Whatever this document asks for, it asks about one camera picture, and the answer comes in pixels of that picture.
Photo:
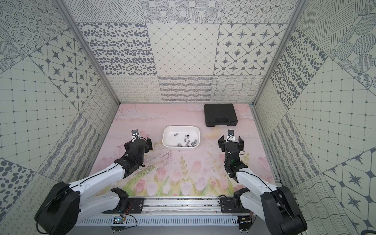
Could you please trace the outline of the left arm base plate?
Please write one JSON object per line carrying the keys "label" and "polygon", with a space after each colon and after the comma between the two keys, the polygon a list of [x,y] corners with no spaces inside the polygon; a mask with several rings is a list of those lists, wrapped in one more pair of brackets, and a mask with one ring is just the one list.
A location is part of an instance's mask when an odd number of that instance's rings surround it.
{"label": "left arm base plate", "polygon": [[144,207],[145,199],[141,197],[131,197],[121,199],[117,211],[119,213],[141,214]]}

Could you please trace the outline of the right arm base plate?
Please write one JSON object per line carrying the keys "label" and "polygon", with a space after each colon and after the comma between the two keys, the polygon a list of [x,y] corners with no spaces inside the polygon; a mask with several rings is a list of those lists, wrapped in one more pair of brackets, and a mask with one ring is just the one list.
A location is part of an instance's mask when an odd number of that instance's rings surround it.
{"label": "right arm base plate", "polygon": [[230,214],[230,213],[245,213],[250,214],[251,211],[245,209],[239,202],[236,202],[232,197],[219,197],[218,202],[221,207],[221,212],[223,214]]}

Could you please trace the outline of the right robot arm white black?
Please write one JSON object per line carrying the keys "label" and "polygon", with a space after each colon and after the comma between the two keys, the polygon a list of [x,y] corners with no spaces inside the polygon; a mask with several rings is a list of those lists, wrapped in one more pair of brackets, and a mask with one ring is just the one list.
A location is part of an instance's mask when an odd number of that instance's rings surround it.
{"label": "right robot arm white black", "polygon": [[292,192],[285,186],[265,182],[240,159],[244,140],[235,140],[233,130],[218,139],[225,153],[224,169],[243,188],[234,192],[232,201],[237,212],[248,210],[266,223],[272,235],[299,235],[307,230],[307,222]]}

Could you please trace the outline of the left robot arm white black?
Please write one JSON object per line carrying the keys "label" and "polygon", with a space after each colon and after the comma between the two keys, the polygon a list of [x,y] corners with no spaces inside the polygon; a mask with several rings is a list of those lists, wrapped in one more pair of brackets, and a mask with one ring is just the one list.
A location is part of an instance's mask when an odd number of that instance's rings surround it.
{"label": "left robot arm white black", "polygon": [[78,222],[96,214],[119,213],[124,217],[132,208],[137,208],[129,194],[120,188],[97,195],[106,186],[144,167],[144,154],[153,149],[152,140],[137,136],[125,143],[124,148],[124,155],[109,167],[69,184],[55,184],[34,217],[37,232],[65,235]]}

